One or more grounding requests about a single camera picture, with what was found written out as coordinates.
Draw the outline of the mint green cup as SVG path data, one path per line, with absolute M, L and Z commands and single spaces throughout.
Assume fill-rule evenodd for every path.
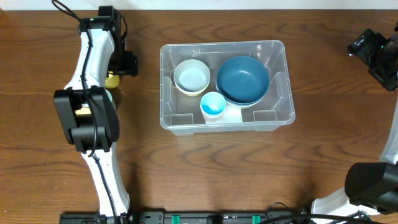
M 110 92 L 109 90 L 107 90 L 107 89 L 105 89 L 105 90 L 106 90 L 106 94 L 107 94 L 107 96 L 108 96 L 108 98 L 109 98 L 109 100 L 110 100 L 110 102 L 111 102 L 111 104 L 112 104 L 114 110 L 116 111 L 117 106 L 116 106 L 116 103 L 115 103 L 115 101 L 114 101 L 114 98 L 113 98 L 111 92 Z

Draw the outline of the small light grey bowl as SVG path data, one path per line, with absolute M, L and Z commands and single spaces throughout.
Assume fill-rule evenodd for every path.
M 200 60 L 184 60 L 174 70 L 175 86 L 183 82 L 208 82 L 210 84 L 210 79 L 210 69 Z

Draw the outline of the small white bowl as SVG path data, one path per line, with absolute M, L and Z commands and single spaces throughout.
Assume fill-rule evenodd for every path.
M 206 90 L 208 87 L 209 83 L 208 82 L 183 82 L 183 83 L 177 83 L 176 87 L 179 90 L 185 90 L 185 91 L 202 91 Z

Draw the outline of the light blue cup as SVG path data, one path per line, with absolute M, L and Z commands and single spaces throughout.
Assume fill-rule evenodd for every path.
M 226 100 L 221 93 L 211 91 L 204 94 L 200 101 L 200 109 L 208 114 L 218 114 L 226 109 Z

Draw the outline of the pink cup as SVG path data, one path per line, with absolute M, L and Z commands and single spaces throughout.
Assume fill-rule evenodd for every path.
M 219 123 L 224 115 L 224 111 L 218 114 L 208 114 L 206 111 L 202 111 L 205 123 Z

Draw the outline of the dark blue bowl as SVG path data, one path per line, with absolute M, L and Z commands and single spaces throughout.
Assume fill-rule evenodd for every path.
M 269 69 L 257 59 L 237 56 L 225 61 L 218 69 L 216 87 L 269 88 L 271 78 Z
M 268 88 L 249 88 L 247 86 L 239 88 L 222 88 L 216 87 L 216 90 L 221 93 L 228 103 L 237 106 L 255 105 L 260 102 L 268 92 Z

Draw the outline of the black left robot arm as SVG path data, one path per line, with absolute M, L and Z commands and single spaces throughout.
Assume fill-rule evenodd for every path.
M 99 199 L 96 215 L 61 215 L 61 223 L 132 223 L 130 198 L 118 165 L 119 119 L 107 82 L 138 74 L 137 57 L 126 50 L 127 22 L 113 6 L 81 18 L 57 0 L 52 4 L 78 21 L 81 49 L 69 83 L 54 93 L 67 142 L 89 167 Z

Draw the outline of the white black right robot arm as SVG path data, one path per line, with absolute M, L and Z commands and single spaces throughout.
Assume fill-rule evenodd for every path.
M 360 59 L 368 73 L 387 91 L 397 90 L 397 26 L 386 38 L 366 29 L 346 48 L 346 53 Z M 397 212 L 397 110 L 379 162 L 353 164 L 345 186 L 332 194 L 314 200 L 311 215 L 354 217 L 388 215 Z

